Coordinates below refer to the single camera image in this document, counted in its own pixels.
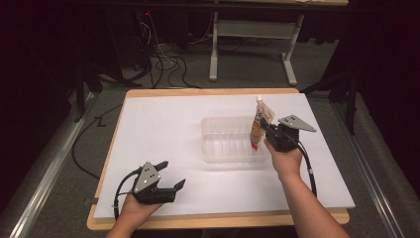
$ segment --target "dark background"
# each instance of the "dark background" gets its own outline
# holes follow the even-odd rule
[[[349,7],[389,13],[357,15],[350,22],[347,16],[305,16],[298,41],[316,38],[318,44],[323,44],[340,39],[324,79],[347,70],[349,64],[358,67],[359,93],[393,157],[419,194],[416,170],[420,166],[416,149],[420,141],[417,82],[420,79],[417,32],[420,19],[414,12],[416,8],[408,0],[351,0]],[[113,40],[121,40],[124,34],[134,32],[129,28],[125,33],[116,33],[121,23],[110,23],[107,14],[110,13],[102,10],[67,12],[47,2],[40,5],[13,1],[0,5],[1,131],[4,137],[0,151],[3,184],[0,211],[67,115],[70,109],[67,96],[74,89],[78,64],[94,60],[112,73],[121,73],[121,66],[126,62],[122,62],[119,53],[126,49],[116,46]],[[181,47],[186,47],[188,32],[202,35],[210,16],[186,12],[152,14],[156,24],[161,26],[167,22],[183,23],[167,25],[160,32],[161,37]],[[229,17],[262,18],[239,13]],[[78,34],[73,38],[69,34],[74,34],[75,30]],[[104,61],[103,54],[111,57]],[[97,78],[89,74],[85,80]],[[331,87],[346,87],[347,83],[343,79]]]

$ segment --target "transparent plastic bin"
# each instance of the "transparent plastic bin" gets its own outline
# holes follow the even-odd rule
[[[254,117],[207,117],[201,120],[204,160],[207,163],[255,163],[269,158],[263,144],[255,151],[250,132]]]

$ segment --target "white table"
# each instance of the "white table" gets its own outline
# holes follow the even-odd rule
[[[318,197],[340,223],[349,221],[353,200],[337,169],[304,94],[295,89],[179,89],[129,91],[98,184],[88,227],[110,229],[119,182],[145,161],[169,161],[159,187],[186,179],[174,203],[158,210],[142,228],[251,227],[293,224],[281,184],[270,164],[207,164],[201,150],[204,117],[253,116],[256,95],[277,117],[299,115],[317,129],[302,132]],[[303,179],[309,184],[305,166]],[[133,185],[128,180],[122,191]]]

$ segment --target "gray carpet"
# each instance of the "gray carpet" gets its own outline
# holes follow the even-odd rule
[[[285,42],[257,46],[266,41],[250,40],[249,44],[230,52],[236,45],[223,44],[225,50],[219,54],[219,77],[216,82],[208,80],[210,49],[208,45],[194,45],[187,51],[171,47],[162,47],[168,59],[170,56],[183,56],[187,65],[185,81],[203,88],[232,87],[288,87],[285,72],[279,61],[279,48]],[[302,89],[317,82],[325,70],[335,44],[317,46],[313,42],[298,44],[292,57],[292,64],[298,81],[297,88]],[[171,63],[163,60],[166,66]],[[135,74],[129,68],[124,70],[128,77]],[[157,87],[183,86],[182,70],[170,75],[166,70]],[[158,80],[159,71],[154,69],[153,79]],[[151,87],[151,79],[147,76],[139,80],[145,88]],[[98,95],[92,110],[86,116],[84,127],[87,127],[94,117],[100,116],[112,107],[123,102],[128,88],[121,85],[104,83],[105,89]],[[315,93],[308,97],[315,117],[326,138],[327,144],[336,159],[339,170],[355,201],[356,208],[350,209],[350,222],[344,227],[352,237],[395,237],[389,235],[380,213],[377,211],[371,191],[362,176],[358,164],[358,156],[351,146],[342,119],[337,116],[335,108],[328,102],[325,92]],[[78,140],[75,147],[77,160],[86,169],[100,175],[111,142],[120,108],[103,117],[98,127],[93,124]],[[356,139],[360,142],[364,155],[382,188],[385,197],[394,211],[394,215],[406,237],[420,234],[420,205],[418,197],[406,181],[401,170],[390,155],[381,139],[374,123],[368,116],[363,101],[358,97],[356,113]],[[49,160],[42,160],[39,166],[33,168],[32,175],[45,172]],[[40,176],[32,176],[23,184],[24,191],[16,195],[16,199],[8,207],[8,217],[2,217],[1,237],[10,234],[13,224],[22,213],[28,202],[28,197],[34,191]],[[82,172],[67,155],[65,165],[45,203],[36,223],[28,237],[104,237],[106,232],[90,231],[86,227],[89,205],[85,204],[96,190],[98,180]],[[140,237],[199,237],[199,230],[169,230],[169,231],[139,231]],[[292,227],[247,228],[238,237],[294,237]]]

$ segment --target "white board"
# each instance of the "white board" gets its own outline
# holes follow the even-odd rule
[[[300,131],[316,180],[318,199],[327,208],[351,208],[355,204],[325,142],[304,94],[263,94],[262,99],[277,119],[291,114],[317,132]],[[186,179],[174,203],[154,216],[288,210],[271,160],[263,163],[207,164],[201,147],[201,119],[205,117],[253,117],[256,95],[165,96],[126,98],[109,155],[108,168],[94,218],[113,217],[113,200],[120,181],[146,161],[160,171],[158,187],[173,187]],[[310,186],[306,165],[301,174]],[[127,180],[128,191],[134,177]],[[124,202],[120,196],[120,206]]]

